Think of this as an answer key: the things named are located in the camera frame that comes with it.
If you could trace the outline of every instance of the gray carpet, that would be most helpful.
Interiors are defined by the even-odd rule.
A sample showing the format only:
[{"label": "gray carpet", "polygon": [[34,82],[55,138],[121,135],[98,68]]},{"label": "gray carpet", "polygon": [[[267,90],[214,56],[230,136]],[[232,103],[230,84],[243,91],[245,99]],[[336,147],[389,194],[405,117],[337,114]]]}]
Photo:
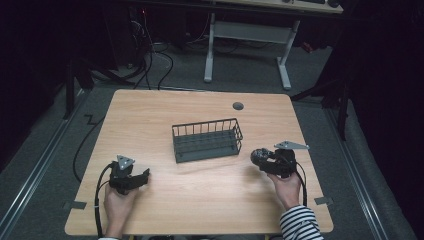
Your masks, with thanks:
[{"label": "gray carpet", "polygon": [[[231,54],[216,54],[214,79],[212,83],[203,82],[205,49],[201,45],[186,50],[169,48],[164,53],[173,59],[173,68],[162,82],[162,89],[185,88],[225,92],[263,92],[294,95],[315,84],[331,49],[306,53],[293,48],[287,62],[292,90],[282,89],[275,59],[250,55],[249,47],[237,49]],[[269,46],[270,52],[276,46]],[[157,86],[159,80],[169,70],[171,61],[159,52],[153,54],[152,69],[148,79],[150,86]],[[41,182],[33,193],[28,205],[10,232],[8,239],[96,239],[91,237],[72,237],[66,235],[64,226],[69,210],[65,202],[73,201],[79,183],[72,172],[74,155],[86,134],[107,112],[111,97],[116,89],[123,88],[111,82],[96,82],[88,98],[81,104],[75,117],[67,128],[64,137],[54,152]],[[143,81],[140,89],[147,89]],[[308,97],[294,103],[306,142],[311,146],[311,158],[315,166],[323,193],[334,201],[329,205],[334,222],[334,230],[325,234],[326,239],[375,239],[366,219],[357,193],[347,172],[345,156],[339,146],[338,136],[330,123],[327,110],[321,109],[319,98]],[[411,228],[403,218],[390,189],[376,167],[366,140],[350,107],[346,126],[347,142],[358,169],[381,216],[388,239],[416,239]],[[64,91],[56,98],[55,105],[40,118],[33,127],[31,135],[22,145],[9,166],[0,175],[2,200],[0,214],[4,216],[13,203],[23,183],[42,155],[54,131],[61,124],[65,113]],[[77,173],[82,176],[88,158],[100,131],[97,127],[89,135],[77,156]]]}]

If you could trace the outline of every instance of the wire basket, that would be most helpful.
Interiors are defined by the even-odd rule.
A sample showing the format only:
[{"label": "wire basket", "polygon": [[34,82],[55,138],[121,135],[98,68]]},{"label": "wire basket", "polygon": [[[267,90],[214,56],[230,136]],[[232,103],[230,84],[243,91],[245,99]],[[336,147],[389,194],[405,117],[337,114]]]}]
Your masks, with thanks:
[{"label": "wire basket", "polygon": [[172,125],[177,163],[237,155],[243,135],[236,118]]}]

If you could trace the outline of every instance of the black and white striped shirt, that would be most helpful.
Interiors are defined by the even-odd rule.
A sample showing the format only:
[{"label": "black and white striped shirt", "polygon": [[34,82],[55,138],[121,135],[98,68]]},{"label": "black and white striped shirt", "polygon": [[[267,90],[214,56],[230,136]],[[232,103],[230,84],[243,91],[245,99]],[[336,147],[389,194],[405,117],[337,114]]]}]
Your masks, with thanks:
[{"label": "black and white striped shirt", "polygon": [[324,239],[314,212],[302,205],[285,212],[280,218],[280,227],[284,240]]}]

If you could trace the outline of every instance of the hand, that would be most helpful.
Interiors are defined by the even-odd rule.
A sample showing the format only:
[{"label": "hand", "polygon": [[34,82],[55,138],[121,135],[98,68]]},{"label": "hand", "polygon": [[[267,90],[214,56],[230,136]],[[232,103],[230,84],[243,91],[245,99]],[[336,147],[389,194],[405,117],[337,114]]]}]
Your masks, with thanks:
[{"label": "hand", "polygon": [[288,178],[280,178],[273,174],[267,174],[275,186],[278,199],[288,211],[299,205],[300,179],[297,174],[291,174]]},{"label": "hand", "polygon": [[104,205],[109,221],[105,237],[122,238],[122,232],[131,214],[138,189],[129,191],[127,195],[122,195],[116,189],[111,188],[109,184],[105,186]]}]

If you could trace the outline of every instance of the desk top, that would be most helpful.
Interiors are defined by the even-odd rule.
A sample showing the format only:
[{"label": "desk top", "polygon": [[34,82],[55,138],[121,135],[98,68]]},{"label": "desk top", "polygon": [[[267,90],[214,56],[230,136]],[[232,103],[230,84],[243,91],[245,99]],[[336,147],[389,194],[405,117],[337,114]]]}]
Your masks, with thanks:
[{"label": "desk top", "polygon": [[[241,102],[243,110],[235,110]],[[172,125],[237,118],[243,134],[239,155],[176,163]],[[279,233],[284,211],[274,186],[250,161],[257,148],[274,150],[289,140],[305,144],[290,98],[283,94],[118,90],[82,179],[65,231],[96,235],[93,199],[101,171],[116,155],[136,160],[133,175],[150,168],[149,184],[140,189],[126,234],[238,234]],[[307,150],[295,150],[307,176],[308,206],[321,231],[333,223],[322,197]],[[101,219],[107,218],[100,193]]]},{"label": "desk top", "polygon": [[310,3],[299,0],[294,2],[285,3],[282,0],[215,0],[216,2],[232,3],[232,4],[247,4],[260,7],[274,7],[274,8],[285,8],[291,10],[311,11],[320,13],[343,13],[343,8],[338,6],[337,8],[330,7],[327,1],[325,4]]}]

